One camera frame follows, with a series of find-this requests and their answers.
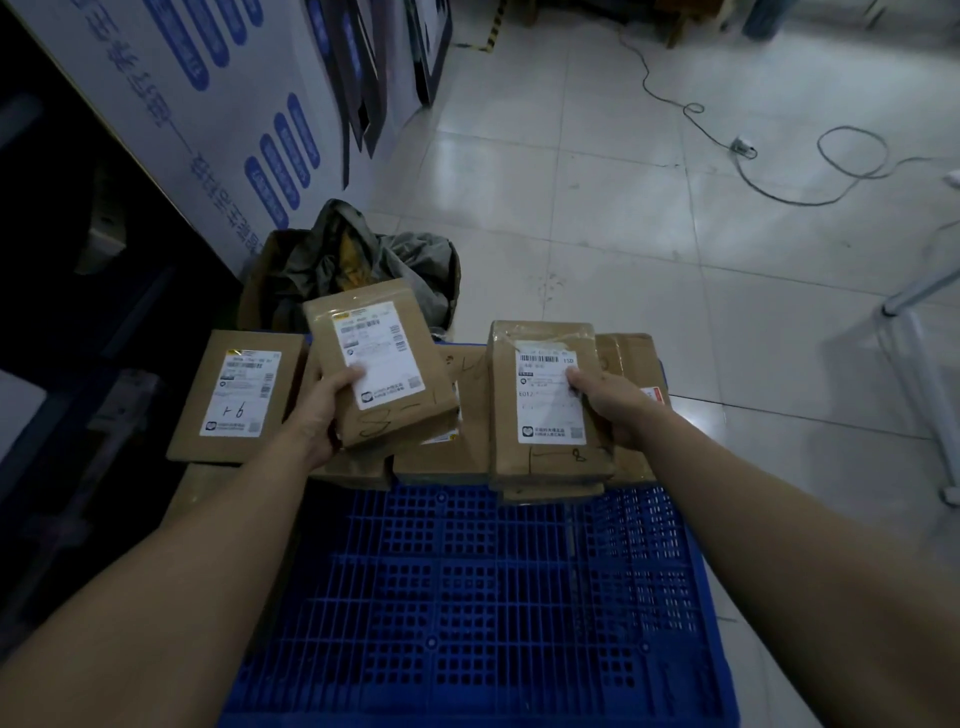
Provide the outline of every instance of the white metal leg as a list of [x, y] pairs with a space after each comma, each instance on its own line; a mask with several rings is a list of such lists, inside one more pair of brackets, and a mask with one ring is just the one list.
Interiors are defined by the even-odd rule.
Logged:
[[941, 490], [940, 495], [945, 503], [953, 506], [960, 505], [960, 425], [950, 406], [947, 387], [940, 376], [940, 367], [927, 350], [924, 326], [913, 306], [958, 279], [960, 267], [946, 273], [926, 276], [887, 299], [880, 308], [885, 316], [896, 317], [904, 323], [906, 343], [916, 362], [917, 377], [952, 481], [951, 485]]

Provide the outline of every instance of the person's left arm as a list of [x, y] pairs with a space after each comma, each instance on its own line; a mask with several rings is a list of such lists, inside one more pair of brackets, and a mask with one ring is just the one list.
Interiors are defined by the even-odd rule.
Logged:
[[0, 667], [20, 726], [209, 726], [273, 586], [307, 474], [329, 460], [347, 369], [314, 385], [227, 487], [138, 544]]

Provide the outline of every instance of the hand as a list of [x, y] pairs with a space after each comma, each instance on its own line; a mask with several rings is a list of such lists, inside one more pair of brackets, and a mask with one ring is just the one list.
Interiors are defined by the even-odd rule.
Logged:
[[651, 400], [635, 384], [622, 376], [591, 375], [576, 367], [566, 370], [566, 380], [587, 396], [594, 412], [610, 421], [617, 445], [640, 449], [639, 420]]
[[304, 387], [312, 386], [313, 389], [297, 405], [285, 427], [305, 448], [306, 463], [311, 471], [324, 465], [340, 448], [332, 427], [335, 395], [363, 374], [362, 367], [352, 366], [312, 385], [303, 383]]

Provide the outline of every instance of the electrical cord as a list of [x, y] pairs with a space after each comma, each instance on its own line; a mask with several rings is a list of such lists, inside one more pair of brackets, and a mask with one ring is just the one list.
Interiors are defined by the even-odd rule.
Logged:
[[[653, 98], [657, 99], [658, 101], [664, 102], [665, 104], [669, 104], [670, 106], [674, 106], [680, 109], [684, 113], [684, 116], [690, 121], [690, 123], [693, 124], [693, 126], [695, 126], [697, 129], [699, 129], [707, 139], [712, 141], [718, 147], [723, 147], [728, 152], [730, 152], [731, 157], [733, 159], [733, 165], [736, 167], [736, 171], [739, 173], [741, 179], [751, 189], [753, 189], [754, 192], [759, 192], [761, 195], [763, 195], [764, 197], [770, 200], [774, 200], [779, 203], [784, 203], [785, 205], [792, 205], [796, 207], [824, 207], [827, 205], [834, 205], [835, 203], [838, 203], [841, 200], [843, 200], [854, 187], [856, 187], [858, 184], [860, 184], [865, 180], [886, 179], [887, 177], [892, 176], [894, 172], [896, 172], [902, 164], [906, 164], [908, 162], [937, 160], [936, 157], [907, 157], [896, 162], [893, 165], [893, 167], [884, 171], [884, 168], [887, 166], [887, 162], [890, 161], [890, 145], [887, 144], [887, 140], [884, 139], [882, 136], [880, 136], [880, 134], [878, 133], [871, 132], [867, 129], [861, 129], [860, 127], [854, 127], [848, 124], [844, 124], [839, 127], [833, 127], [832, 129], [827, 129], [825, 132], [820, 134], [820, 136], [817, 138], [817, 151], [820, 153], [820, 156], [824, 158], [824, 161], [827, 164], [829, 164], [831, 167], [833, 167], [833, 169], [835, 169], [837, 172], [844, 175], [845, 177], [851, 178], [853, 182], [851, 182], [847, 186], [847, 188], [844, 189], [844, 191], [841, 192], [836, 197], [830, 200], [823, 200], [822, 202], [807, 203], [807, 202], [801, 202], [800, 200], [787, 200], [786, 198], [778, 197], [772, 192], [768, 192], [767, 190], [763, 189], [762, 187], [757, 185], [755, 182], [753, 182], [750, 178], [748, 178], [746, 173], [743, 171], [743, 167], [740, 165], [740, 158], [756, 159], [757, 156], [759, 155], [759, 152], [756, 149], [753, 149], [752, 147], [747, 147], [745, 144], [741, 142], [739, 137], [735, 139], [732, 144], [724, 144], [722, 141], [719, 141], [715, 136], [710, 134], [710, 132], [708, 132], [706, 129], [700, 126], [700, 124], [697, 123], [696, 119], [694, 119], [690, 115], [690, 114], [701, 114], [704, 111], [706, 111], [707, 108], [703, 104], [700, 104], [697, 102], [682, 104], [679, 101], [674, 101], [673, 99], [663, 98], [662, 96], [657, 95], [647, 87], [647, 79], [650, 78], [650, 66], [647, 64], [647, 60], [643, 57], [643, 53], [640, 51], [640, 49], [631, 45], [626, 40], [624, 40], [623, 32], [625, 29], [626, 29], [626, 26], [622, 27], [617, 33], [616, 37], [620, 45], [622, 45], [624, 48], [635, 53], [640, 58], [640, 62], [643, 63], [644, 74], [640, 84], [643, 87], [643, 90], [646, 91], [647, 94], [649, 94]], [[830, 155], [827, 154], [827, 151], [824, 149], [824, 139], [834, 132], [862, 133], [867, 135], [871, 139], [874, 139], [883, 148], [883, 161], [879, 165], [877, 165], [876, 167], [874, 167], [873, 169], [867, 172], [860, 173], [860, 172], [853, 172], [849, 169], [845, 169], [843, 166], [840, 165], [839, 162], [831, 158]]]

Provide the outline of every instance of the person's left hand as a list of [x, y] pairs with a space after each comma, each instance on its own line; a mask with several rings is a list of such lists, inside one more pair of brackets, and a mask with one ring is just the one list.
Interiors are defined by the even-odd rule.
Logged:
[[306, 464], [311, 471], [325, 464], [339, 448], [332, 427], [335, 395], [363, 374], [361, 367], [353, 366], [315, 382], [310, 394], [285, 423], [290, 435], [304, 447]]

